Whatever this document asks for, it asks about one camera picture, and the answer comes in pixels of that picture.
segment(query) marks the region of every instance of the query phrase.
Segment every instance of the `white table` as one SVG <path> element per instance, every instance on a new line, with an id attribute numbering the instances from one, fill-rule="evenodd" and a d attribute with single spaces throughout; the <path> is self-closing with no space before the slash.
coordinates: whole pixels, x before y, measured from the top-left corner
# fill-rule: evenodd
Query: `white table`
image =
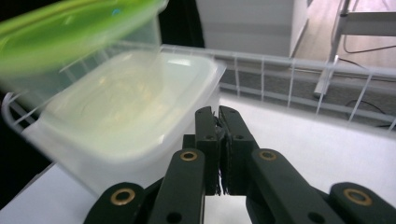
<path id="1" fill-rule="evenodd" d="M 354 182 L 396 206 L 396 137 L 284 107 L 222 94 L 260 147 L 281 152 L 315 188 Z M 98 196 L 54 165 L 0 211 L 2 224 L 82 223 Z M 205 224 L 249 223 L 244 197 L 206 197 Z"/>

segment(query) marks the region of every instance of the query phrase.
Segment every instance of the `wire rack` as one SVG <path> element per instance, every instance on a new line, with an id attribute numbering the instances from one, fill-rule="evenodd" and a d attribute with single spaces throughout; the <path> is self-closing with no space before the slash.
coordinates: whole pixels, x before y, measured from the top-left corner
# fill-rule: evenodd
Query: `wire rack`
<path id="1" fill-rule="evenodd" d="M 99 64 L 122 49 L 122 43 L 101 50 L 66 65 L 55 76 L 62 91 Z M 292 58 L 247 54 L 214 49 L 196 49 L 163 45 L 163 52 L 203 55 L 227 64 L 220 81 L 221 91 L 237 97 L 248 97 L 306 111 L 312 116 L 323 115 L 357 122 L 391 132 L 396 126 L 396 70 L 389 68 L 362 68 L 349 64 L 326 64 Z M 323 69 L 334 71 L 326 95 L 314 96 L 318 77 Z M 39 106 L 23 106 L 19 99 L 29 96 Z M 40 111 L 50 100 L 48 95 L 35 91 L 8 93 L 2 103 L 2 115 L 17 133 L 34 123 Z"/>
<path id="2" fill-rule="evenodd" d="M 163 51 L 226 62 L 222 91 L 390 132 L 396 124 L 396 70 L 213 49 L 163 46 Z M 314 95 L 323 69 L 334 71 L 326 95 Z"/>

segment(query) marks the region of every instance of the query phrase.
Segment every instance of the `container lid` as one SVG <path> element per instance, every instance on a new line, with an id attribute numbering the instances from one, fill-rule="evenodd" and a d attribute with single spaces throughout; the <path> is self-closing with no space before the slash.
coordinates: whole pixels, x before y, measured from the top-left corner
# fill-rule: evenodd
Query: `container lid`
<path id="1" fill-rule="evenodd" d="M 70 63 L 130 34 L 166 0 L 62 1 L 0 23 L 0 77 Z"/>

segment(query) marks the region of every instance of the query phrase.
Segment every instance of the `plastic container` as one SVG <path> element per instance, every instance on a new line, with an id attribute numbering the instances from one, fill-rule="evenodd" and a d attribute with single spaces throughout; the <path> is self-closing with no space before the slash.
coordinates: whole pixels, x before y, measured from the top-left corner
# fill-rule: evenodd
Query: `plastic container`
<path id="1" fill-rule="evenodd" d="M 38 114 L 21 134 L 97 194 L 163 177 L 195 110 L 217 107 L 224 66 L 160 53 L 164 5 L 64 1 L 0 24 L 2 87 Z"/>
<path id="2" fill-rule="evenodd" d="M 124 65 L 144 69 L 134 63 L 142 54 L 125 52 L 97 67 L 51 99 L 22 133 L 97 194 L 124 181 L 145 188 L 162 178 L 183 134 L 193 133 L 194 112 L 219 105 L 225 66 L 160 53 L 152 66 L 160 72 L 120 73 Z"/>
<path id="3" fill-rule="evenodd" d="M 36 107 L 64 89 L 68 64 L 115 42 L 159 52 L 157 14 L 166 0 L 62 1 L 0 24 L 0 81 Z M 74 71 L 82 77 L 87 71 Z"/>

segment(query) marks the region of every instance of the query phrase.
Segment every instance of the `brass screw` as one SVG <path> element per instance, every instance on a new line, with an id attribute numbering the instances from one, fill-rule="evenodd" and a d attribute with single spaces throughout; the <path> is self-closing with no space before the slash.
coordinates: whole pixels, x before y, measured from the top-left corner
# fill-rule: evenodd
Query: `brass screw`
<path id="1" fill-rule="evenodd" d="M 358 189 L 344 189 L 344 195 L 350 201 L 359 205 L 370 206 L 373 204 L 373 200 L 370 196 Z"/>
<path id="2" fill-rule="evenodd" d="M 195 161 L 198 158 L 198 155 L 193 151 L 186 151 L 181 153 L 180 158 L 183 161 Z"/>
<path id="3" fill-rule="evenodd" d="M 266 161 L 274 161 L 274 160 L 276 160 L 276 154 L 274 152 L 272 152 L 272 151 L 267 151 L 267 150 L 261 151 L 260 152 L 260 157 L 263 160 L 266 160 Z"/>
<path id="4" fill-rule="evenodd" d="M 117 196 L 119 196 L 122 193 L 128 193 L 128 197 L 126 199 L 118 199 Z M 125 205 L 131 202 L 134 199 L 134 196 L 135 193 L 132 189 L 118 189 L 116 192 L 114 192 L 111 195 L 110 201 L 115 205 Z"/>

